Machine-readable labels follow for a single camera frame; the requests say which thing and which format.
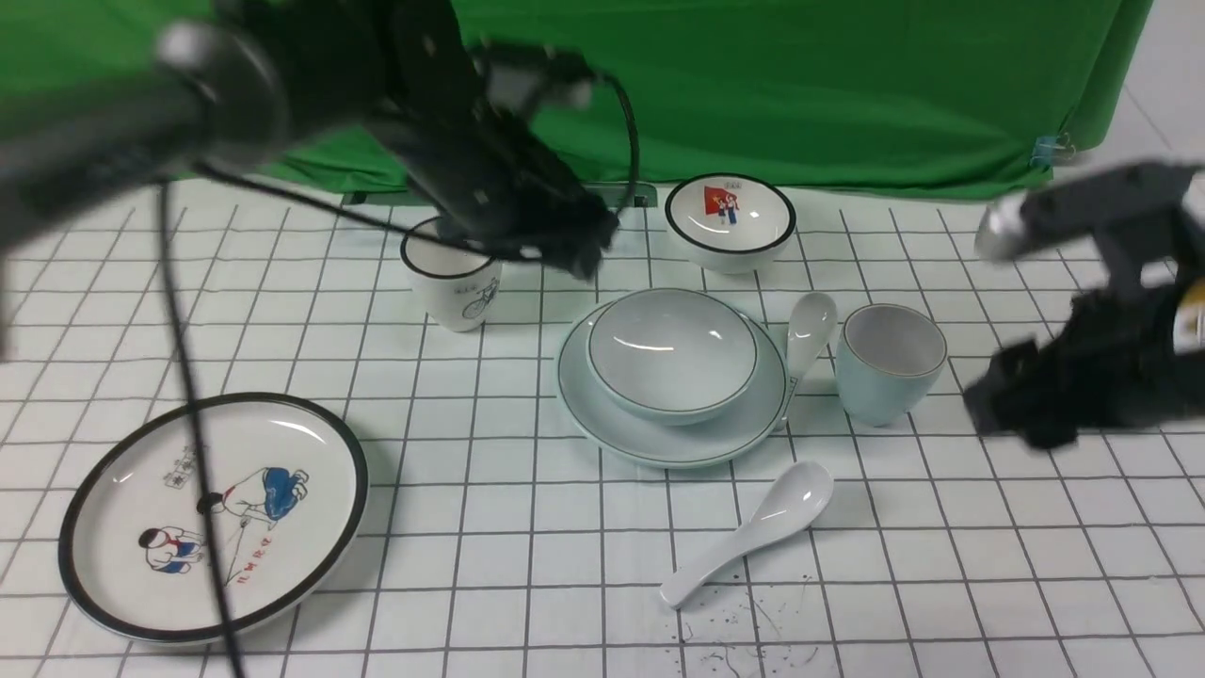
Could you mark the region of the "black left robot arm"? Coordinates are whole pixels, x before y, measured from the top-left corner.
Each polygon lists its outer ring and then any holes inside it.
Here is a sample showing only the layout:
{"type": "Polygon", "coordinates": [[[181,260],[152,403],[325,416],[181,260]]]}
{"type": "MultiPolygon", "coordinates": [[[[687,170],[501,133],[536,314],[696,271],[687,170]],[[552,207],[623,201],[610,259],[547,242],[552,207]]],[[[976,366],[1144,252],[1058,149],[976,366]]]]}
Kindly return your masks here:
{"type": "Polygon", "coordinates": [[[529,120],[599,79],[574,51],[468,48],[448,1],[233,1],[169,25],[142,72],[2,106],[2,250],[182,170],[246,187],[362,125],[437,210],[436,243],[590,281],[619,211],[529,120]]]}

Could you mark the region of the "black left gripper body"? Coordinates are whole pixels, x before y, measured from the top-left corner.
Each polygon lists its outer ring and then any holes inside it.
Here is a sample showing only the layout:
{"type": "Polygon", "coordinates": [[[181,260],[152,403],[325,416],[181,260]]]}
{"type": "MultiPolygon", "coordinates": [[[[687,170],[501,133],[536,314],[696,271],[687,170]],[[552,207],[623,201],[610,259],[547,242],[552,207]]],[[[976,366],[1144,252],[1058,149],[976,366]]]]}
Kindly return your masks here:
{"type": "MultiPolygon", "coordinates": [[[[613,73],[596,70],[596,86],[621,92],[613,73]]],[[[586,188],[530,120],[487,104],[472,59],[455,102],[445,89],[375,112],[374,138],[439,211],[436,237],[451,248],[590,282],[619,230],[619,210],[586,188]]]]}

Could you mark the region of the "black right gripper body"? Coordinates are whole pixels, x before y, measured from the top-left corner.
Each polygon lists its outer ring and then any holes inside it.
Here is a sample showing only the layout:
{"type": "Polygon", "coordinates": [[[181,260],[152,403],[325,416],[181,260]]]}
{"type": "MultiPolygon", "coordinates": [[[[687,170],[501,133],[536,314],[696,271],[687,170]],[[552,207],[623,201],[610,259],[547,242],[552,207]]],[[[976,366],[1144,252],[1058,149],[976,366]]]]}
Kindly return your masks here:
{"type": "Polygon", "coordinates": [[[997,350],[962,397],[977,434],[1015,434],[1044,452],[1084,430],[1200,419],[1203,284],[1144,287],[1139,297],[1084,291],[1050,343],[997,350]]]}

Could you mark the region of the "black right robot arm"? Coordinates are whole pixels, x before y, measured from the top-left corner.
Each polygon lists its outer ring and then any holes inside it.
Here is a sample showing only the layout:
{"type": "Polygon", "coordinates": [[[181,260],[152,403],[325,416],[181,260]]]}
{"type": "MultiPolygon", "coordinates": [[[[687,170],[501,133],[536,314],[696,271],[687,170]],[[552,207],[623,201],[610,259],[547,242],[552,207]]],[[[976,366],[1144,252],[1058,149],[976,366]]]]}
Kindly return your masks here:
{"type": "Polygon", "coordinates": [[[1047,344],[997,350],[962,399],[980,435],[1052,452],[1078,435],[1199,419],[1204,232],[1185,205],[1200,164],[1140,160],[1021,190],[986,207],[983,261],[1016,263],[1089,237],[1106,282],[1072,297],[1047,344]]]}

